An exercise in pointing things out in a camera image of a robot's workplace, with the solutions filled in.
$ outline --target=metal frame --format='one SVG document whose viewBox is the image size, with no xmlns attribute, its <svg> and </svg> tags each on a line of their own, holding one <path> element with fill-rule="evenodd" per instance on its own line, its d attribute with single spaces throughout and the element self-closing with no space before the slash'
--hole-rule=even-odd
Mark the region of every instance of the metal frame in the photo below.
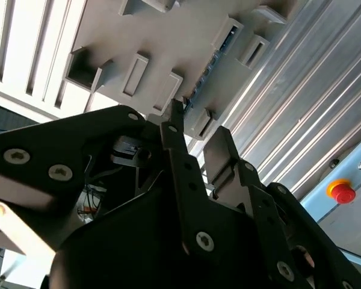
<svg viewBox="0 0 361 289">
<path fill-rule="evenodd" d="M 315 221 L 321 220 L 337 205 L 336 201 L 326 195 L 327 186 L 336 179 L 349 179 L 352 188 L 357 190 L 361 184 L 361 143 L 342 160 L 302 201 L 302 206 Z M 342 253 L 352 262 L 361 265 L 361 256 L 341 249 Z"/>
</svg>

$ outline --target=emergency stop button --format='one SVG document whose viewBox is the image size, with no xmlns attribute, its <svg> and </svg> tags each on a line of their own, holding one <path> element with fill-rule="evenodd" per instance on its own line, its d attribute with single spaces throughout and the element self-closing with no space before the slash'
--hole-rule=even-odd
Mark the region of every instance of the emergency stop button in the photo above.
<svg viewBox="0 0 361 289">
<path fill-rule="evenodd" d="M 327 194 L 339 204 L 348 204 L 356 197 L 356 192 L 350 187 L 350 181 L 347 179 L 332 182 L 327 188 Z"/>
</svg>

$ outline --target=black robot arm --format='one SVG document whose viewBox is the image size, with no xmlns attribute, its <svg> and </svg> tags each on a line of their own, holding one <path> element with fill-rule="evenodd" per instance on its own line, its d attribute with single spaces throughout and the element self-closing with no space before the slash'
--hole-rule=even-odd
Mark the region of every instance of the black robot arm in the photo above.
<svg viewBox="0 0 361 289">
<path fill-rule="evenodd" d="M 52 263 L 43 286 L 361 289 L 353 265 L 286 187 L 260 182 L 223 127 L 204 148 L 208 196 L 182 104 L 166 116 L 157 125 L 118 106 L 0 134 L 0 230 L 11 249 Z M 100 175 L 106 193 L 83 225 L 76 201 Z"/>
</svg>

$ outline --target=red button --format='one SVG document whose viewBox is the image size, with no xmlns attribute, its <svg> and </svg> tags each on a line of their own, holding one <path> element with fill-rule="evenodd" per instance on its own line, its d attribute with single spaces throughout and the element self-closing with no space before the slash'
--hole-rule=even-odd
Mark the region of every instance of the red button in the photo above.
<svg viewBox="0 0 361 289">
<path fill-rule="evenodd" d="M 347 204 L 354 200 L 356 192 L 347 184 L 339 184 L 332 189 L 332 197 L 339 204 Z"/>
</svg>

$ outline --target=corrugated metal panel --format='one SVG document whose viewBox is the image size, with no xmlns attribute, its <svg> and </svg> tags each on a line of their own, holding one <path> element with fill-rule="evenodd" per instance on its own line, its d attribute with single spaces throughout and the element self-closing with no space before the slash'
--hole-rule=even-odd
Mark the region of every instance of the corrugated metal panel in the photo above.
<svg viewBox="0 0 361 289">
<path fill-rule="evenodd" d="M 361 140 L 361 0 L 307 1 L 269 53 L 218 124 L 263 182 L 301 197 Z"/>
</svg>

